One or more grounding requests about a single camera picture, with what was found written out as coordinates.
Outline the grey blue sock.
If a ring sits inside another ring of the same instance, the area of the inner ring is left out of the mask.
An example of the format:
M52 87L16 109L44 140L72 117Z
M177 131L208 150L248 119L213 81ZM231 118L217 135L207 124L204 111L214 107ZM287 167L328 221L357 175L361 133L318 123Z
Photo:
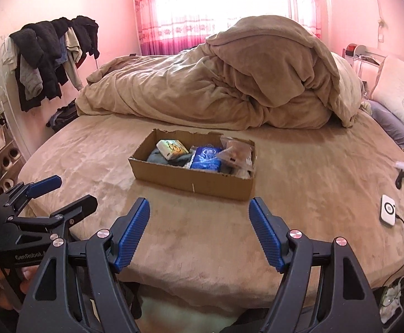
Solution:
M189 163L192 159L193 154L185 154L179 156L175 159L167 160L159 151L158 148L155 148L148 156L147 162L159 164L159 165L171 165L176 167L184 167L187 163Z

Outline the black suitcase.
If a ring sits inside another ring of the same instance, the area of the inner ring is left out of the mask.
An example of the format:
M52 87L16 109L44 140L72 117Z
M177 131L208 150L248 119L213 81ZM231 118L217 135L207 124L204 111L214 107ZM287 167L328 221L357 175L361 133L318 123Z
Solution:
M59 132L77 117L78 112L75 106L75 100L72 100L68 105L58 108L45 125L54 132Z

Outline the white wireless charger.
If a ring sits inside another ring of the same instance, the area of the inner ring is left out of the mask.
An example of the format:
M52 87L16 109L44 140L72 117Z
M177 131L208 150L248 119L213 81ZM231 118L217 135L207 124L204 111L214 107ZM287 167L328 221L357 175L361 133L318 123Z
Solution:
M382 195L380 206L380 220L386 226L393 227L396 222L396 205L393 198Z

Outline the floral cream pillow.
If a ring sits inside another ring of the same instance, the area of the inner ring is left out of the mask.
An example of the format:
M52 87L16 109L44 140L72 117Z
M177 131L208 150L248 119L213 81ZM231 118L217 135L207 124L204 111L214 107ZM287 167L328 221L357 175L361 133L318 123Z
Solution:
M386 107L404 124L404 61L394 56L384 59L370 99Z

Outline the clear plastic snack bag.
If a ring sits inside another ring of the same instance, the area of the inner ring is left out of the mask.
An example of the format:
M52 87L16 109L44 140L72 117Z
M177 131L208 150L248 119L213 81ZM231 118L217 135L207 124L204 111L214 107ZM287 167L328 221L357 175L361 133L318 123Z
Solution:
M227 166L248 172L254 170L252 154L254 147L250 143L235 138L221 136L222 150L216 157Z

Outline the pink window curtain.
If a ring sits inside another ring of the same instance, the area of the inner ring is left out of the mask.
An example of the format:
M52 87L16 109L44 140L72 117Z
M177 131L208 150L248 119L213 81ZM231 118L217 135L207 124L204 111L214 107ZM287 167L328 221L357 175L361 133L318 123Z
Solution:
M279 15L321 36L320 0L134 0L144 55L173 55L249 16Z

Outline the blue tissue pack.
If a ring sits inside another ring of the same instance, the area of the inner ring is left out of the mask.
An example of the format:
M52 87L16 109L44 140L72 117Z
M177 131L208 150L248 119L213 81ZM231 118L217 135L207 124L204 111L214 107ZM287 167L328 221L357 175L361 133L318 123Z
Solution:
M213 146L198 147L190 163L190 169L219 172L222 162L217 157L222 148Z

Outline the hanging dark clothes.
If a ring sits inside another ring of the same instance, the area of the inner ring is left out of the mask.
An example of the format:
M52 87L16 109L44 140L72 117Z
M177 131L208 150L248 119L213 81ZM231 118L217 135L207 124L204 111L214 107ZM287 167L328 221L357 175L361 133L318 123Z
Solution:
M78 67L87 56L100 56L98 29L95 20L78 15L29 23L9 36L10 69L23 112L39 107L44 99L60 98L68 82L77 90L83 88Z

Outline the brown cardboard box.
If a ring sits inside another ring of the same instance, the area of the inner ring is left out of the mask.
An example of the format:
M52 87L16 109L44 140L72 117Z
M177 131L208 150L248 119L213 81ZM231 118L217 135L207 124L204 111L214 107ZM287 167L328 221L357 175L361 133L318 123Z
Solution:
M156 143L163 139L178 140L187 148L206 146L207 144L221 147L221 139L225 136L225 134L214 131L167 131L155 128L129 158L130 166L135 178L139 180L185 192L238 201L249 200L255 192L254 174L251 174L249 178L242 178L222 172L186 169L147 161L150 153L156 148Z

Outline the tan fleece blanket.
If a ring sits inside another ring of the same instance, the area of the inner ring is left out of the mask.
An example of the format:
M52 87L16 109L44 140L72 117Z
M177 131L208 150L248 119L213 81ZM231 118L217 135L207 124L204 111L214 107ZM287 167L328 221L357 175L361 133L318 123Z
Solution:
M120 56L90 74L81 115L123 114L197 128L350 127L362 100L350 64L299 23L245 17L175 55Z

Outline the brown bed sheet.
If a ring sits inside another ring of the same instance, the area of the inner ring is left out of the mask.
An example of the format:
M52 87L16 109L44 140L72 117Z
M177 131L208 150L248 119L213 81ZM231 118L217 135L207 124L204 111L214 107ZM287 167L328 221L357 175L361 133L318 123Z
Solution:
M82 116L47 140L18 178L52 175L63 184L31 201L47 216L84 196L95 213L73 227L81 239L111 226L139 197L151 217L120 279L153 286L195 306L225 311L268 307L281 280L267 263L248 218L248 203L168 189L134 177L129 158L161 124L129 116ZM376 121L359 112L351 128L334 120L319 129L269 125L238 137L255 142L255 193L270 211L309 238L345 237L372 287L404 274L404 185L394 165L404 152ZM380 220L382 195L394 199L393 227Z

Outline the cartoon tissue pack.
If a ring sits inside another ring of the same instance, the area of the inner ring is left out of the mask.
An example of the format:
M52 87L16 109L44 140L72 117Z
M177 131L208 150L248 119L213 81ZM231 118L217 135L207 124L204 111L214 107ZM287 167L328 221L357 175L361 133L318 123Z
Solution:
M185 145L176 139L161 139L156 143L156 148L167 161L189 154Z

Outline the purple grey pillow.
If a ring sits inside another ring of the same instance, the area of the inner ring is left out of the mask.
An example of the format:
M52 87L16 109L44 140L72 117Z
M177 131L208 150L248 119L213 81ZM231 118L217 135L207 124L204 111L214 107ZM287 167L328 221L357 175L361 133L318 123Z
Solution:
M371 108L371 117L383 128L394 142L404 150L404 124L393 115L386 107L374 102L367 101Z

